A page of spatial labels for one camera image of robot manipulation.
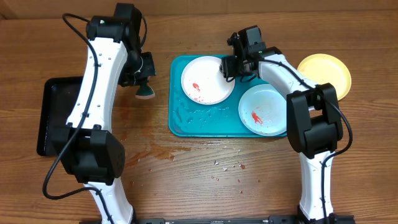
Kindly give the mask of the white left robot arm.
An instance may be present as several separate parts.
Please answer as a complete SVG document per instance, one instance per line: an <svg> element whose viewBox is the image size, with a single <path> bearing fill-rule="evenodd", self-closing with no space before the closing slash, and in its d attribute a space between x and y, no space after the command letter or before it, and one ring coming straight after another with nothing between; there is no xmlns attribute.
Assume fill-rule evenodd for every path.
<svg viewBox="0 0 398 224"><path fill-rule="evenodd" d="M143 52L147 28L141 13L128 16L94 16L86 21L82 34L69 21L63 21L87 45L88 55L80 91L65 125L52 139L57 158L42 187L45 197L60 200L88 191L101 214L101 223L135 223L133 206L128 202L121 180L125 165L124 146L112 134L112 112L118 86L137 86L137 98L155 96L149 78L155 75L150 52ZM50 195L49 180L58 164L83 184L80 189Z"/></svg>

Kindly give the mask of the green and pink sponge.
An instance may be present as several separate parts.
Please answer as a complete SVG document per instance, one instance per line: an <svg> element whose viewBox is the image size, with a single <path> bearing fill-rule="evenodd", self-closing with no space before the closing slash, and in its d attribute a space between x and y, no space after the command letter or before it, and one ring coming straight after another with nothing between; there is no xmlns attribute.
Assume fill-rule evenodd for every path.
<svg viewBox="0 0 398 224"><path fill-rule="evenodd" d="M148 100L153 97L155 97L155 92L148 83L140 85L136 91L137 99Z"/></svg>

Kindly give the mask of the white plate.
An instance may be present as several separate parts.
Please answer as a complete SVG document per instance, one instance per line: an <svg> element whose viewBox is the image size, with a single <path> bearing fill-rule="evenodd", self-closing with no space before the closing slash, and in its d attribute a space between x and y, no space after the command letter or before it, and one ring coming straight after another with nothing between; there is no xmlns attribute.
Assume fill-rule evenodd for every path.
<svg viewBox="0 0 398 224"><path fill-rule="evenodd" d="M182 72L183 92L201 105L215 105L227 99L234 90L235 81L227 82L220 66L221 59L214 56L202 56L189 62Z"/></svg>

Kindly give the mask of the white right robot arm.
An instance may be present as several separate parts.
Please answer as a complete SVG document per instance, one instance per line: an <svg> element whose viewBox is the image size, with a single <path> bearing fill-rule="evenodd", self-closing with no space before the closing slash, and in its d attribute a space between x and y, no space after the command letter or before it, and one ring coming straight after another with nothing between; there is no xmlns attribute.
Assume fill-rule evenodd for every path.
<svg viewBox="0 0 398 224"><path fill-rule="evenodd" d="M302 194L295 223L353 223L333 211L331 165L347 119L340 111L335 88L301 75L282 52L271 47L257 52L234 49L221 60L225 78L255 74L271 84L287 103L287 137L299 154Z"/></svg>

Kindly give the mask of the yellow plate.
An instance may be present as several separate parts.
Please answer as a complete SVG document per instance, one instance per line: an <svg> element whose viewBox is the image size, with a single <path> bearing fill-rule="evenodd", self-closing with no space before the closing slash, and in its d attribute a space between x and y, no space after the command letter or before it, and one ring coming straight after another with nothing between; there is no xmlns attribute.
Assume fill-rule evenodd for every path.
<svg viewBox="0 0 398 224"><path fill-rule="evenodd" d="M310 55L300 62L297 70L320 85L331 83L335 87L338 100L342 100L350 91L350 71L341 60L332 55Z"/></svg>

